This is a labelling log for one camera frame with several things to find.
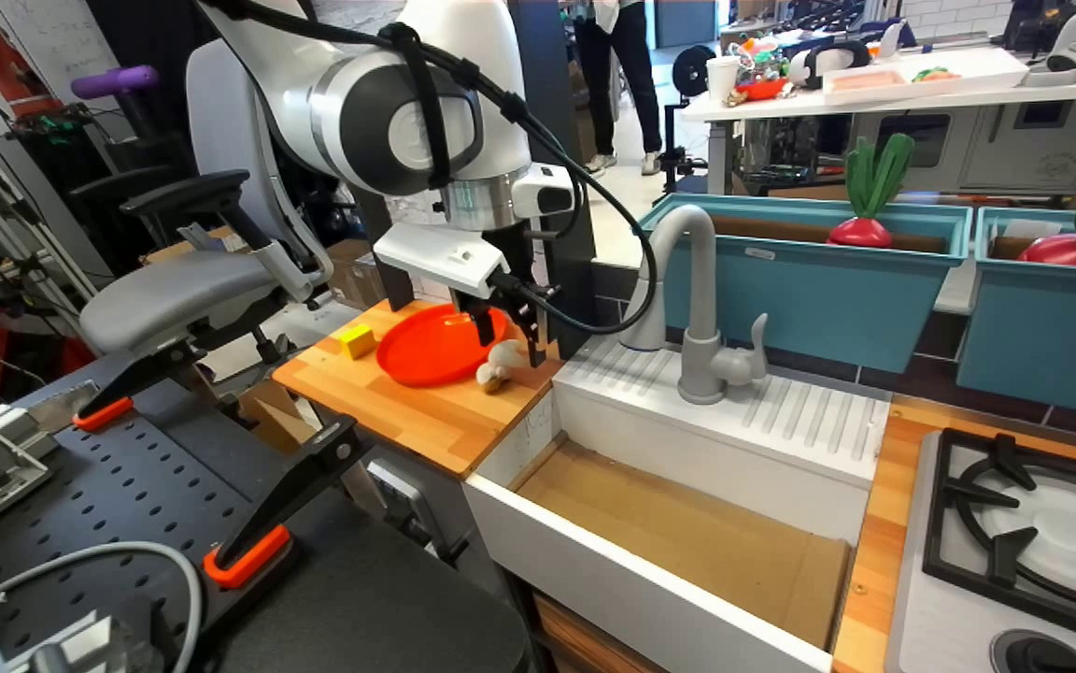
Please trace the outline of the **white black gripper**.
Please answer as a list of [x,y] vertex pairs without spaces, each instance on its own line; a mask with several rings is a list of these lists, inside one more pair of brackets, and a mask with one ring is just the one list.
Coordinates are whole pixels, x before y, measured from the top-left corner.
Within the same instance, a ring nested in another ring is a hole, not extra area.
[[[478,343],[498,343],[498,322],[493,305],[482,305],[498,292],[498,285],[508,276],[506,251],[488,242],[488,231],[502,223],[516,223],[513,215],[513,185],[506,195],[506,210],[493,210],[486,199],[474,199],[464,185],[447,187],[445,199],[447,223],[393,223],[377,242],[375,256],[408,275],[421,275],[451,292],[472,297],[472,322],[478,332]],[[543,347],[543,314],[535,301],[523,292],[508,292],[508,314],[516,329],[523,332],[530,367],[544,363]]]

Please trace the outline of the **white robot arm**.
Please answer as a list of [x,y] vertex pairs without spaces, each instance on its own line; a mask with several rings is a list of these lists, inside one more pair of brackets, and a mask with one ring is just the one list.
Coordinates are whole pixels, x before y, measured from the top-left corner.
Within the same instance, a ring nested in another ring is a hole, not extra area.
[[493,339],[502,308],[543,363],[539,288],[493,242],[575,206],[570,177],[530,155],[508,0],[355,0],[346,22],[298,0],[195,0],[253,83],[279,145],[371,195],[442,195],[442,223],[387,223],[375,260],[432,276]]

